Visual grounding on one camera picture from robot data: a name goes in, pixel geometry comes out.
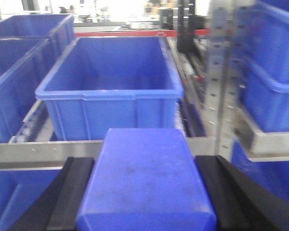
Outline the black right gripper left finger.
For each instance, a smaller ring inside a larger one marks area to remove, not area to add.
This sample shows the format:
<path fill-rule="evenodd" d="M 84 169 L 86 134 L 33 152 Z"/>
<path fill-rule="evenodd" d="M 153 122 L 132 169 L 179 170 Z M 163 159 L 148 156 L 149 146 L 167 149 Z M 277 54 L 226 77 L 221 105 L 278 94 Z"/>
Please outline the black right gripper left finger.
<path fill-rule="evenodd" d="M 68 157 L 51 184 L 8 230 L 75 231 L 93 166 L 92 157 Z"/>

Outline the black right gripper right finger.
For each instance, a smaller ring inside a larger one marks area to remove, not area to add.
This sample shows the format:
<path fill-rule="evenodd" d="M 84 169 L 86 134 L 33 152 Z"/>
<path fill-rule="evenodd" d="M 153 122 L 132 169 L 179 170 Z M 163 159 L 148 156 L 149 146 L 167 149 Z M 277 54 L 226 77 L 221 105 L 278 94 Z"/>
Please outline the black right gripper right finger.
<path fill-rule="evenodd" d="M 219 155 L 195 156 L 218 231 L 285 231 L 287 203 Z"/>

